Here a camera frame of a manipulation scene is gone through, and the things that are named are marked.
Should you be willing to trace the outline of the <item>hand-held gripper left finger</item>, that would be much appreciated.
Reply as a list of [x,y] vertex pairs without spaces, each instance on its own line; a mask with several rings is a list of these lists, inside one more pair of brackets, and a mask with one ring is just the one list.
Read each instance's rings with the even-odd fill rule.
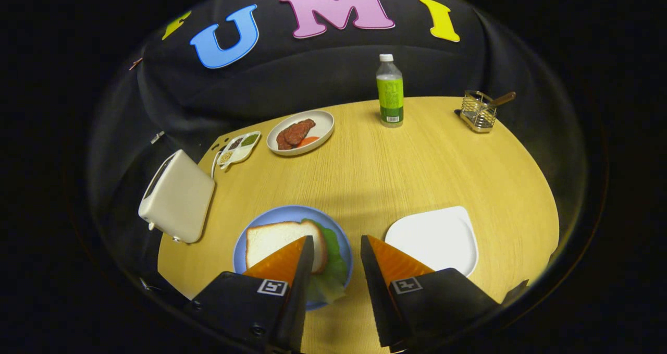
[[233,353],[299,353],[313,262],[314,238],[298,238],[244,273],[220,273],[186,316]]

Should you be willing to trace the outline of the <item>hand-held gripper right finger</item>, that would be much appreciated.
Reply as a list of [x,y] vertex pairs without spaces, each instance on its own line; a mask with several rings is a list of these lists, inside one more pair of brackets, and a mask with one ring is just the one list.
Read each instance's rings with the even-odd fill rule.
[[379,342],[392,353],[448,351],[500,309],[460,271],[434,271],[371,235],[361,238],[361,259]]

